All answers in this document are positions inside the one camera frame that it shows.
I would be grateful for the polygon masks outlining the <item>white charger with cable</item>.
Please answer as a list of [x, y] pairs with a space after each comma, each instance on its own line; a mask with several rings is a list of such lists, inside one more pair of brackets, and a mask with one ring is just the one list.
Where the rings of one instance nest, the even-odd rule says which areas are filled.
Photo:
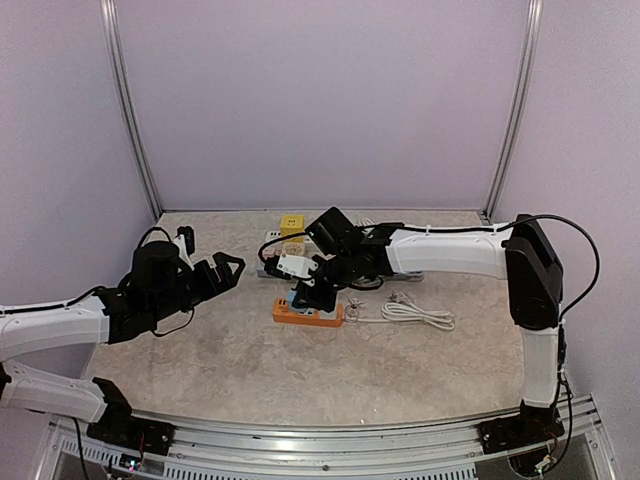
[[358, 323], [360, 321], [360, 309], [363, 302], [356, 297], [348, 297], [346, 300], [338, 300], [335, 308], [325, 315], [331, 322]]

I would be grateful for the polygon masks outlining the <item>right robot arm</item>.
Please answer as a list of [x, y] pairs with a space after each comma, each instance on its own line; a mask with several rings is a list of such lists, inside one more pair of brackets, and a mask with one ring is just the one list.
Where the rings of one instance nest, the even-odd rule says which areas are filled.
[[305, 230], [319, 255], [291, 256], [277, 269], [296, 279], [297, 309], [333, 310], [339, 291], [356, 281], [414, 272], [488, 276], [504, 280], [524, 350], [524, 391], [511, 426], [523, 444], [535, 442], [556, 419], [561, 370], [563, 267], [538, 222], [433, 228], [401, 222], [353, 224], [332, 207]]

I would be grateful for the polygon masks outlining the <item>yellow cube socket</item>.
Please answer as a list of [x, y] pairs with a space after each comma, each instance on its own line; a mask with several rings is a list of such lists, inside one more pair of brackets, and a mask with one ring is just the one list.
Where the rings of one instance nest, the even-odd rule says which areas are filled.
[[305, 216], [284, 214], [280, 221], [280, 237], [286, 242], [304, 242]]

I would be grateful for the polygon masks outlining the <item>beige cube socket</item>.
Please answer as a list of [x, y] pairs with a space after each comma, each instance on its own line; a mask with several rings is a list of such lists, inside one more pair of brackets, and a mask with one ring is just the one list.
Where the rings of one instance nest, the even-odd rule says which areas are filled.
[[287, 241], [282, 244], [282, 255], [304, 256], [306, 252], [305, 244], [303, 242]]

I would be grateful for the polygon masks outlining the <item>white power strip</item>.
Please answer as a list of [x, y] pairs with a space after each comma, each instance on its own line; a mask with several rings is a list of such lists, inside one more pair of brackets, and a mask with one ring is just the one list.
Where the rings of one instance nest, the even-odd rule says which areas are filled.
[[[360, 227], [365, 233], [368, 233], [372, 230], [375, 222], [368, 217], [361, 217], [355, 223], [356, 226]], [[277, 230], [267, 231], [265, 235], [265, 241], [269, 242], [275, 240], [280, 237], [280, 232]], [[305, 248], [309, 251], [318, 251], [318, 248], [315, 246], [313, 241], [308, 237], [304, 238]]]

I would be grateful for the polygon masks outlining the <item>blue power strip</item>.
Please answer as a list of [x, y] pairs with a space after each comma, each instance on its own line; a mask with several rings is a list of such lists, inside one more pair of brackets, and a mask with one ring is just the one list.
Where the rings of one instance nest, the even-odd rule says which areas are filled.
[[[270, 278], [263, 268], [256, 269], [256, 275], [259, 278]], [[424, 280], [424, 274], [417, 273], [396, 273], [391, 276], [382, 276], [382, 279], [385, 282], [421, 282]], [[379, 280], [368, 280], [365, 278], [361, 278], [356, 282], [356, 285], [362, 288], [375, 287], [380, 284]]]

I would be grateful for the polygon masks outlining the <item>orange power strip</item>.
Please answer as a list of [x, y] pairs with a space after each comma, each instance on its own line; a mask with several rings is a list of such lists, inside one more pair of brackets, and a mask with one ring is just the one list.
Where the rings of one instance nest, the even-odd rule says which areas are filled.
[[[326, 320], [326, 312], [319, 312], [319, 318], [298, 314], [291, 302], [294, 292], [290, 291], [284, 298], [276, 298], [272, 309], [272, 318], [276, 323], [313, 327], [339, 328], [337, 324]], [[450, 332], [456, 327], [455, 316], [448, 310], [427, 310], [416, 304], [407, 294], [393, 291], [388, 300], [381, 306], [378, 317], [365, 317], [362, 314], [365, 302], [360, 309], [358, 324], [425, 324], [440, 331]]]

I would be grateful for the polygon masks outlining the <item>pink plug adapter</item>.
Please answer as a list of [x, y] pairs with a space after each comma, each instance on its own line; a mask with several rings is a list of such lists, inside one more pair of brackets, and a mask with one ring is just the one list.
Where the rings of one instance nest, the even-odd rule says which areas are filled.
[[262, 253], [262, 257], [267, 260], [269, 258], [275, 257], [279, 254], [279, 252], [276, 249], [266, 249], [263, 253]]

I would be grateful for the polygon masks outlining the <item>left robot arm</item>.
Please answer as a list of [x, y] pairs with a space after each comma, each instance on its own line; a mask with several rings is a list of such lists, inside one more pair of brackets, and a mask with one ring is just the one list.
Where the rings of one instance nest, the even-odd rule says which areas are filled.
[[109, 380], [79, 380], [28, 367], [18, 357], [63, 346], [113, 345], [157, 333], [159, 323], [237, 286], [243, 259], [217, 252], [193, 263], [184, 236], [136, 248], [130, 272], [113, 288], [97, 287], [60, 303], [2, 308], [1, 405], [73, 417], [121, 445], [133, 443], [140, 424]]

